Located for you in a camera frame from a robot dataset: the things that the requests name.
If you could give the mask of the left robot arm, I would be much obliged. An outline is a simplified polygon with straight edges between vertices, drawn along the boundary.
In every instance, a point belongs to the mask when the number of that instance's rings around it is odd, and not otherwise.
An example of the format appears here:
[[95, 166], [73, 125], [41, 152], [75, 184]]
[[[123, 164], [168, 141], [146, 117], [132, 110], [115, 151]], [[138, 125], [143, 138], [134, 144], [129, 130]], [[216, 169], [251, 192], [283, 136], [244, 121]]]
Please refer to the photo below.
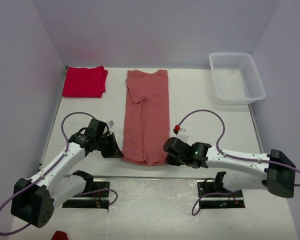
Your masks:
[[98, 195], [94, 177], [82, 170], [68, 172], [88, 154], [99, 151], [103, 158], [121, 158], [114, 133], [106, 122], [92, 119], [66, 140], [65, 148], [29, 179], [20, 178], [14, 185], [10, 212], [30, 225], [42, 228], [54, 210], [72, 197]]

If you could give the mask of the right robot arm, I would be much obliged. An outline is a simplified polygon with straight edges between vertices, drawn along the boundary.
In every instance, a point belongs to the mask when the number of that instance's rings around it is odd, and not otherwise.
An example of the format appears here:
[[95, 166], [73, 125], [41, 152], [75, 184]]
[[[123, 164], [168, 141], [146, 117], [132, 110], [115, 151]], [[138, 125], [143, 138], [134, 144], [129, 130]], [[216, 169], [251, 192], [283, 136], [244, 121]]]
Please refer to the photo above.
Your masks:
[[217, 196], [262, 189], [277, 197], [294, 197], [296, 166], [280, 150], [273, 149], [269, 154], [221, 153], [208, 143], [189, 145], [176, 137], [169, 138], [163, 150], [167, 153], [168, 165], [222, 169], [214, 178], [213, 191]]

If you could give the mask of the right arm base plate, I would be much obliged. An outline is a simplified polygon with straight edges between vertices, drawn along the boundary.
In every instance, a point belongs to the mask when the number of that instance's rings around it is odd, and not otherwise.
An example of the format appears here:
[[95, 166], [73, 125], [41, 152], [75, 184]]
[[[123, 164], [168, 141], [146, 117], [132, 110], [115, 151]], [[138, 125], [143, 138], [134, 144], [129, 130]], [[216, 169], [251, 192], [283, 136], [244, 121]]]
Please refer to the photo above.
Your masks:
[[[214, 180], [208, 178], [197, 181], [198, 197], [202, 197], [208, 193], [214, 193]], [[203, 197], [199, 203], [199, 209], [243, 209], [246, 207], [243, 192], [235, 191], [229, 195], [210, 195]]]

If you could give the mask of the salmon pink t shirt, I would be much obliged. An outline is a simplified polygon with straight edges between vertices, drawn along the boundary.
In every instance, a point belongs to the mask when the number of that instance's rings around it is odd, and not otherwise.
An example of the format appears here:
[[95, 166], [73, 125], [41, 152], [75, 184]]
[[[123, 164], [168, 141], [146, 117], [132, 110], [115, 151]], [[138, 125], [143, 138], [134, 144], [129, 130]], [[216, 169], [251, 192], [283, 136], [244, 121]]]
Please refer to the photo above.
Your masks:
[[137, 165], [165, 165], [163, 146], [170, 137], [168, 72], [129, 70], [125, 82], [123, 159]]

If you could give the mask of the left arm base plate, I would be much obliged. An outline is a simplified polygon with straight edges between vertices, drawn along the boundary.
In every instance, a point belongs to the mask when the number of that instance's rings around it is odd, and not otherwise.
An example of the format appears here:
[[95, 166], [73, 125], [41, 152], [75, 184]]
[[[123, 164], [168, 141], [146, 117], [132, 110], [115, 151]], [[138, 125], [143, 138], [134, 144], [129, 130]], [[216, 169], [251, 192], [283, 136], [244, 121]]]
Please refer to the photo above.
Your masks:
[[[94, 179], [92, 189], [89, 192], [109, 189], [110, 182], [104, 179]], [[110, 205], [109, 192], [102, 191], [89, 195], [73, 197], [62, 204], [64, 209], [104, 209], [108, 210]]]

